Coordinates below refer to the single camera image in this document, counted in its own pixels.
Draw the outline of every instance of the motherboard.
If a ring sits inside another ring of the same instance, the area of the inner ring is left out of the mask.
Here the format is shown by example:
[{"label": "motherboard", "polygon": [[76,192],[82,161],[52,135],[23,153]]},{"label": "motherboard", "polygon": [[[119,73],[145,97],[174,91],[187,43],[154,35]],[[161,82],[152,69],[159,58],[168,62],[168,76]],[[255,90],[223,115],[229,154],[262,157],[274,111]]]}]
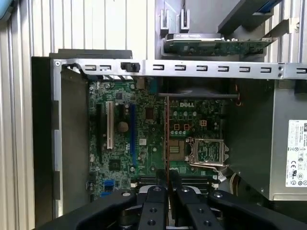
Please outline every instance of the motherboard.
[{"label": "motherboard", "polygon": [[[165,98],[150,80],[89,85],[89,191],[94,199],[132,180],[154,177],[165,169]],[[180,175],[217,177],[211,169],[192,167],[186,138],[220,139],[220,100],[169,99],[169,167]],[[214,161],[219,146],[198,147],[201,160]]]}]

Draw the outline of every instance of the corrugated metal wall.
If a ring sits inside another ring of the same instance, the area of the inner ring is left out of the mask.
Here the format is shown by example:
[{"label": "corrugated metal wall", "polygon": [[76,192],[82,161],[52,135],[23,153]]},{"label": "corrugated metal wall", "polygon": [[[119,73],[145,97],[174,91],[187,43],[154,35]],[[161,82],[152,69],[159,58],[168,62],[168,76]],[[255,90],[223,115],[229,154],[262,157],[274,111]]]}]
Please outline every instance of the corrugated metal wall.
[{"label": "corrugated metal wall", "polygon": [[154,0],[19,0],[0,27],[0,229],[35,224],[30,57],[86,48],[153,59],[154,28]]}]

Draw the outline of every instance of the white expansion slot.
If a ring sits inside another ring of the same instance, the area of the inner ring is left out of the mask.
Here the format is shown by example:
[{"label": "white expansion slot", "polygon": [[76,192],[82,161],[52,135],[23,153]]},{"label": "white expansion slot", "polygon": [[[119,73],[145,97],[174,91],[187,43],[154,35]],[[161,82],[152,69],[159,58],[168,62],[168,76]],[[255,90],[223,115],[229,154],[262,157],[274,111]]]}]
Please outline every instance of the white expansion slot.
[{"label": "white expansion slot", "polygon": [[106,148],[113,149],[114,141],[114,102],[106,102]]}]

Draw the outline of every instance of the pcie slot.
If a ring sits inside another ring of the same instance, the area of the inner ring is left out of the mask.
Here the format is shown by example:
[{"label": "pcie slot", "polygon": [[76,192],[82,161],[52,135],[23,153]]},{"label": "pcie slot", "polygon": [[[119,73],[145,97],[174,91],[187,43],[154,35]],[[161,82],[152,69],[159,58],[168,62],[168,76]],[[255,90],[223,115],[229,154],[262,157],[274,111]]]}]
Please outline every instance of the pcie slot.
[{"label": "pcie slot", "polygon": [[113,149],[114,143],[114,102],[106,102],[106,148]]},{"label": "pcie slot", "polygon": [[132,156],[132,164],[136,166],[136,152],[135,152],[135,142],[136,142],[136,131],[135,131],[135,104],[130,105],[130,153]]}]

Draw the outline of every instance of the power supply label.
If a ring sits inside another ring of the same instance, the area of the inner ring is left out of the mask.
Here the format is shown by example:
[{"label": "power supply label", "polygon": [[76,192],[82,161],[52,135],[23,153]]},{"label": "power supply label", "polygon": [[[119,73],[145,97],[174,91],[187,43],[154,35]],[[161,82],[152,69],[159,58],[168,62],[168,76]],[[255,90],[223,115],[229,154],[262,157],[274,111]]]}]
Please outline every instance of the power supply label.
[{"label": "power supply label", "polygon": [[286,187],[307,187],[307,120],[290,120]]}]

